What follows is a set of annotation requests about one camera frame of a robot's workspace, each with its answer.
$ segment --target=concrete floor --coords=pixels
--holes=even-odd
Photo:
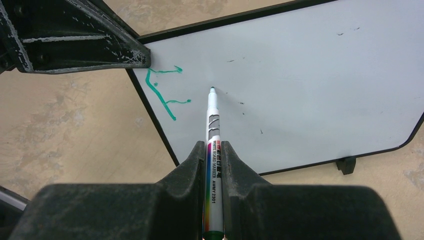
[[[282,1],[105,2],[143,35]],[[52,183],[153,183],[175,167],[123,69],[5,72],[0,116],[0,185],[29,199]],[[369,186],[386,202],[404,239],[424,239],[424,129],[404,148],[359,159],[352,175],[343,176],[332,163],[265,179]]]

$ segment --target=whiteboard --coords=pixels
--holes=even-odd
[[[146,44],[134,69],[179,163],[221,139],[257,173],[397,148],[424,112],[424,2],[338,0]]]

